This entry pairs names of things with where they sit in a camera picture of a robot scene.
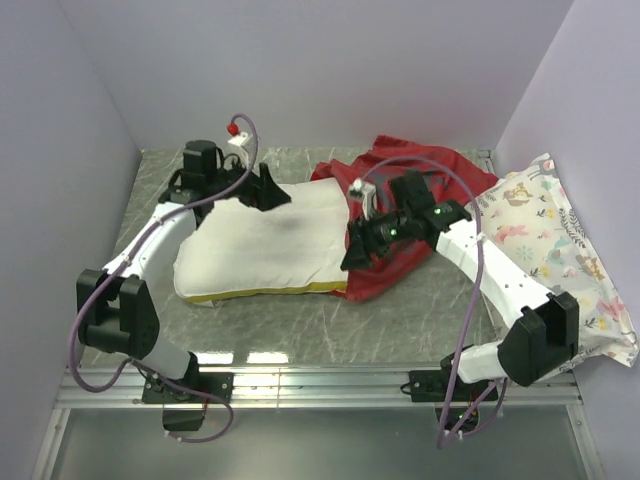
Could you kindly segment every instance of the glass panel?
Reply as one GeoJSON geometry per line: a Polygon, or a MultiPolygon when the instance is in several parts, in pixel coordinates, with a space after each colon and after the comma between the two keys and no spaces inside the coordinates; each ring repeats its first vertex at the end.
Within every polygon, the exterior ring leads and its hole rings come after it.
{"type": "Polygon", "coordinates": [[[586,479],[564,407],[507,407],[442,451],[428,408],[243,410],[236,422],[211,444],[180,445],[163,436],[157,410],[76,410],[53,478],[586,479]]]}

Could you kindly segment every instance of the white pillow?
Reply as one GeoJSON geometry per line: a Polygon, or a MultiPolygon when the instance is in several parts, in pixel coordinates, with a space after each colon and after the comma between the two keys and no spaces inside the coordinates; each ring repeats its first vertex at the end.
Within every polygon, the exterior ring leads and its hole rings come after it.
{"type": "Polygon", "coordinates": [[[187,301],[260,293],[345,291],[349,208],[333,178],[280,185],[291,203],[260,212],[236,198],[215,203],[174,263],[174,287],[187,301]]]}

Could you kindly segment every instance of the pillow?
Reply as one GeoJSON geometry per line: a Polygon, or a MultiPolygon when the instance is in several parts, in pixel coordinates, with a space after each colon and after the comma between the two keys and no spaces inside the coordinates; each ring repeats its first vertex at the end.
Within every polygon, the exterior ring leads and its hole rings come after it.
{"type": "MultiPolygon", "coordinates": [[[[549,154],[523,172],[507,175],[476,200],[482,230],[498,248],[539,283],[553,292],[567,291],[579,302],[578,355],[554,373],[595,355],[633,365],[638,342],[629,312],[586,237],[549,154]]],[[[473,214],[470,205],[467,209],[473,214]]]]}
{"type": "Polygon", "coordinates": [[[280,185],[291,203],[269,212],[221,200],[174,263],[176,293],[213,301],[259,293],[344,292],[347,201],[335,179],[280,185]]]}

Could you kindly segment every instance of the red connector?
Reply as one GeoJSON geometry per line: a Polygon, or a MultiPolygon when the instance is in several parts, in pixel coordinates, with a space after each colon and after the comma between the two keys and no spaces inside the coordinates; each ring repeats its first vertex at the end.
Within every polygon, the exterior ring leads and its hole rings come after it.
{"type": "Polygon", "coordinates": [[[232,137],[235,137],[238,133],[240,133],[240,129],[235,123],[230,123],[229,125],[227,125],[227,132],[229,132],[232,137]]]}

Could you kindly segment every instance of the cable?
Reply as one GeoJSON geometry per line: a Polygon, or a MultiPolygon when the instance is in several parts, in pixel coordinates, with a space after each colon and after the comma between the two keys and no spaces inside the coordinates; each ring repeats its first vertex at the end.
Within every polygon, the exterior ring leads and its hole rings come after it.
{"type": "Polygon", "coordinates": [[[226,162],[227,160],[229,160],[230,158],[235,159],[238,163],[242,163],[242,160],[240,160],[240,157],[238,156],[237,153],[230,153],[229,155],[227,155],[224,158],[224,162],[226,162]]]}
{"type": "MultiPolygon", "coordinates": [[[[478,206],[478,203],[475,200],[475,195],[471,191],[471,188],[469,188],[467,183],[462,178],[460,178],[460,176],[456,174],[453,170],[451,170],[450,168],[444,165],[439,164],[438,162],[435,162],[434,160],[431,160],[425,157],[420,157],[417,155],[402,155],[398,157],[388,158],[371,167],[363,175],[363,180],[366,180],[367,177],[371,175],[372,172],[374,172],[380,167],[383,167],[384,165],[389,165],[389,164],[398,163],[398,162],[410,162],[410,161],[419,161],[419,162],[423,162],[428,165],[431,165],[432,167],[435,167],[436,169],[448,174],[451,178],[453,178],[456,182],[458,182],[458,185],[460,185],[460,187],[464,190],[464,192],[469,197],[469,201],[471,202],[473,212],[475,213],[476,235],[480,235],[482,233],[482,224],[481,224],[482,215],[480,212],[480,207],[478,206]]],[[[491,382],[489,386],[485,389],[485,391],[482,392],[480,396],[476,399],[476,401],[472,404],[472,406],[469,407],[469,409],[467,409],[463,417],[460,419],[460,421],[458,421],[458,423],[456,423],[456,425],[451,430],[449,435],[445,436],[445,424],[447,421],[449,410],[451,409],[451,401],[453,399],[453,390],[455,388],[456,379],[458,377],[458,367],[460,365],[460,357],[462,355],[462,350],[464,349],[464,341],[467,338],[467,332],[469,330],[469,326],[471,325],[473,310],[476,306],[476,303],[478,303],[478,300],[480,299],[480,284],[482,282],[482,275],[484,274],[484,248],[482,243],[483,242],[476,242],[477,248],[478,248],[478,271],[476,273],[476,278],[473,283],[471,301],[469,302],[469,307],[467,308],[467,312],[464,317],[462,328],[460,329],[460,335],[458,336],[458,343],[456,345],[456,349],[453,355],[451,375],[449,376],[447,391],[444,397],[444,404],[442,405],[442,413],[440,415],[440,421],[438,423],[438,435],[436,437],[436,446],[439,449],[443,448],[446,445],[446,443],[448,442],[447,438],[450,439],[455,436],[455,434],[458,432],[458,430],[460,429],[464,421],[467,418],[469,418],[469,415],[473,413],[473,410],[477,407],[477,405],[479,405],[480,402],[484,400],[487,397],[487,395],[489,395],[491,391],[496,387],[496,383],[491,382]]],[[[507,388],[507,382],[505,380],[504,386],[503,386],[503,392],[502,392],[503,394],[501,395],[501,400],[499,400],[496,406],[496,409],[494,410],[494,413],[482,425],[482,428],[484,428],[488,423],[493,421],[493,419],[497,416],[497,412],[502,406],[502,399],[504,399],[504,393],[506,393],[506,388],[507,388]]]]}
{"type": "Polygon", "coordinates": [[[136,370],[138,370],[138,373],[142,376],[142,378],[144,378],[144,381],[147,383],[152,383],[152,381],[154,380],[153,377],[151,375],[147,375],[145,372],[142,371],[142,367],[133,364],[134,367],[136,367],[136,370]]]}
{"type": "Polygon", "coordinates": [[[411,395],[411,391],[407,391],[407,387],[411,385],[411,382],[407,382],[404,385],[400,385],[400,392],[404,395],[411,395]]]}
{"type": "MultiPolygon", "coordinates": [[[[229,186],[228,188],[225,188],[224,190],[222,190],[219,193],[216,193],[215,195],[212,195],[210,197],[204,198],[202,200],[198,200],[196,202],[192,202],[189,203],[187,205],[183,205],[179,208],[176,208],[175,210],[172,210],[171,212],[166,213],[165,215],[163,215],[162,217],[160,217],[155,223],[151,224],[149,226],[149,228],[147,228],[144,232],[142,232],[142,234],[140,235],[140,238],[138,239],[138,241],[133,245],[133,247],[131,248],[131,250],[128,252],[128,255],[125,257],[125,259],[122,261],[122,263],[120,265],[118,265],[118,267],[109,275],[107,276],[107,278],[105,278],[105,280],[98,285],[98,287],[93,291],[93,293],[89,296],[89,298],[87,299],[87,301],[82,305],[82,307],[80,307],[80,310],[78,311],[78,314],[76,315],[76,318],[73,321],[73,324],[71,326],[71,331],[69,332],[69,337],[67,339],[67,361],[68,361],[68,367],[69,367],[69,371],[71,372],[71,376],[73,377],[73,379],[75,380],[75,382],[84,390],[86,390],[87,392],[91,392],[91,393],[101,393],[104,392],[108,389],[110,389],[118,380],[118,378],[120,377],[120,375],[122,374],[122,371],[124,370],[124,368],[129,364],[133,362],[132,358],[127,358],[126,360],[124,360],[116,369],[113,377],[104,385],[100,385],[100,386],[95,386],[95,385],[90,385],[87,382],[85,382],[85,380],[82,378],[82,376],[80,375],[80,372],[78,371],[78,362],[77,362],[77,358],[76,358],[76,352],[75,352],[75,346],[76,346],[76,339],[78,337],[78,330],[80,329],[80,325],[82,325],[82,321],[84,320],[84,317],[87,315],[87,312],[89,311],[89,309],[96,303],[97,299],[100,297],[100,295],[102,295],[104,293],[104,291],[109,287],[109,285],[117,278],[119,277],[122,272],[124,270],[126,270],[126,268],[128,266],[131,265],[131,260],[133,258],[135,258],[135,256],[138,254],[138,252],[140,251],[140,249],[142,248],[142,246],[144,245],[144,243],[149,239],[149,237],[153,234],[153,232],[162,224],[164,224],[167,220],[173,218],[176,215],[179,215],[180,213],[183,213],[187,210],[191,210],[197,207],[201,207],[203,205],[206,205],[208,203],[214,202],[220,198],[225,197],[226,195],[228,195],[229,193],[233,192],[238,186],[240,186],[242,184],[242,182],[244,182],[246,180],[246,178],[251,174],[251,172],[253,171],[253,167],[256,163],[256,159],[258,158],[258,134],[256,132],[256,127],[253,123],[253,121],[246,115],[242,114],[242,113],[237,113],[235,114],[232,118],[231,118],[231,124],[234,125],[235,121],[238,119],[242,119],[245,122],[247,122],[247,124],[249,125],[249,129],[251,130],[251,134],[253,135],[253,148],[251,150],[251,154],[250,154],[250,159],[249,159],[249,165],[247,166],[245,172],[242,174],[242,176],[233,183],[233,185],[229,186]]],[[[168,379],[163,379],[163,381],[165,381],[165,383],[167,383],[167,385],[172,386],[173,385],[177,385],[173,382],[171,382],[168,379]]],[[[204,392],[196,392],[195,390],[189,390],[188,392],[186,391],[186,389],[184,389],[184,387],[179,387],[180,389],[185,390],[186,393],[191,393],[191,395],[196,395],[202,398],[207,398],[210,400],[214,400],[216,402],[222,403],[223,405],[225,405],[224,402],[220,402],[220,400],[218,397],[216,397],[215,395],[210,395],[208,393],[204,393],[204,392]]],[[[231,407],[228,405],[225,405],[225,407],[227,407],[230,410],[230,418],[231,421],[233,421],[233,412],[231,410],[231,407]]],[[[225,427],[222,429],[222,432],[226,432],[228,430],[228,427],[225,427]]]]}

